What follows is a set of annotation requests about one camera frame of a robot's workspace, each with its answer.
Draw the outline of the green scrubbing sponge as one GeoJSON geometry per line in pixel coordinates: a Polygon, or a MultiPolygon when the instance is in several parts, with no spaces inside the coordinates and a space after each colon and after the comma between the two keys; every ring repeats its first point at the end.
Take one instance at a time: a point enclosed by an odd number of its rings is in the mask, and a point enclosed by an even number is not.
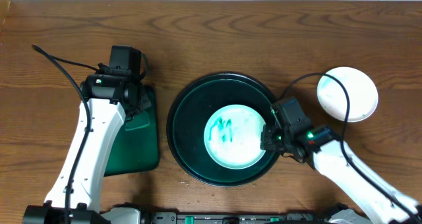
{"type": "Polygon", "coordinates": [[[131,115],[125,122],[125,130],[132,131],[148,127],[150,125],[149,115],[146,111],[131,115]]]}

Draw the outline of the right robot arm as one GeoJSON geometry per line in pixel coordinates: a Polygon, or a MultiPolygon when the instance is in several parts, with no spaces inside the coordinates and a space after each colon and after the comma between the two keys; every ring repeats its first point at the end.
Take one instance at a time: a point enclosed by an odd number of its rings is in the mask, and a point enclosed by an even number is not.
{"type": "Polygon", "coordinates": [[[421,204],[375,173],[327,125],[299,132],[264,125],[260,148],[307,163],[340,187],[372,223],[421,222],[421,204]]]}

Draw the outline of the mint green plate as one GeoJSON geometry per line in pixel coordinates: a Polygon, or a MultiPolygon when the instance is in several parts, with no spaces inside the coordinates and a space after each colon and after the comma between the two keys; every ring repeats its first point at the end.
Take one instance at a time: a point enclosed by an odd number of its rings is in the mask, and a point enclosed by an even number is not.
{"type": "Polygon", "coordinates": [[[228,105],[208,119],[204,129],[204,145],[208,155],[222,167],[246,169],[263,156],[261,132],[263,117],[246,105],[228,105]]]}

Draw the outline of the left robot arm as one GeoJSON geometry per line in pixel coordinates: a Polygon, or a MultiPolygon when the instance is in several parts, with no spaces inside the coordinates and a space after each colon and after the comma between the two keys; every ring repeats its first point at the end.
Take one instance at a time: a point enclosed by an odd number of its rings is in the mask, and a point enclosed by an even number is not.
{"type": "Polygon", "coordinates": [[[124,203],[100,211],[105,176],[149,171],[159,162],[156,100],[143,74],[91,74],[78,87],[78,124],[63,168],[42,206],[23,223],[148,223],[147,211],[124,203]]]}

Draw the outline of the white plate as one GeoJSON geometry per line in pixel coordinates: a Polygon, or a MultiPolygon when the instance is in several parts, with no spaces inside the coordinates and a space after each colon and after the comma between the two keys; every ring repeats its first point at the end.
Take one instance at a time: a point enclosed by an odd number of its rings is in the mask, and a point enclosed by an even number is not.
{"type": "Polygon", "coordinates": [[[316,94],[321,107],[333,118],[343,121],[349,107],[349,123],[370,117],[378,105],[378,90],[372,79],[352,67],[329,70],[318,82],[316,94]]]}

